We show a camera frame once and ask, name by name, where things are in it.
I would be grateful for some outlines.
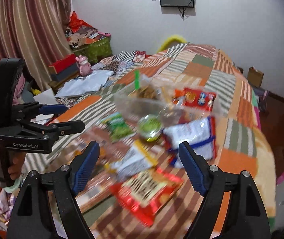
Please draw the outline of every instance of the white wall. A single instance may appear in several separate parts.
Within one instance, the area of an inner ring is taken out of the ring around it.
[[[179,34],[196,44],[223,49],[244,68],[264,72],[262,87],[284,97],[284,0],[196,0],[182,21],[177,8],[159,0],[72,0],[79,18],[112,34],[113,53],[157,51]]]

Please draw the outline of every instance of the curtain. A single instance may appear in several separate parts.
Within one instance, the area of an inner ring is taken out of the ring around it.
[[[65,38],[71,0],[0,0],[0,60],[23,58],[42,91],[48,65],[71,54]]]

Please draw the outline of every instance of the pink figurine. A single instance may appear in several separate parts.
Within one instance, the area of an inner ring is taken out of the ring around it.
[[[89,75],[91,70],[91,64],[88,62],[88,58],[86,56],[80,55],[79,57],[75,58],[78,64],[78,68],[80,70],[80,75],[87,76]]]

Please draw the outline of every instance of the metal screw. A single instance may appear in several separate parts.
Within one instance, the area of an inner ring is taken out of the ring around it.
[[[30,173],[29,173],[29,176],[33,177],[37,174],[37,171],[36,170],[32,170]]]
[[[69,166],[65,164],[65,165],[61,166],[60,169],[61,169],[62,172],[66,172],[67,170],[69,170]]]
[[[248,171],[243,171],[242,174],[245,176],[245,177],[249,177],[250,176],[250,173]]]
[[[216,165],[211,165],[211,166],[210,166],[210,170],[211,170],[212,172],[217,172],[217,171],[219,170],[219,168],[218,168]]]

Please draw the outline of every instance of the green basket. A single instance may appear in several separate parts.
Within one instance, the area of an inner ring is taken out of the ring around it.
[[[108,37],[100,39],[91,44],[85,44],[81,47],[72,50],[78,57],[79,55],[86,56],[92,64],[100,62],[103,58],[112,56],[110,40]]]

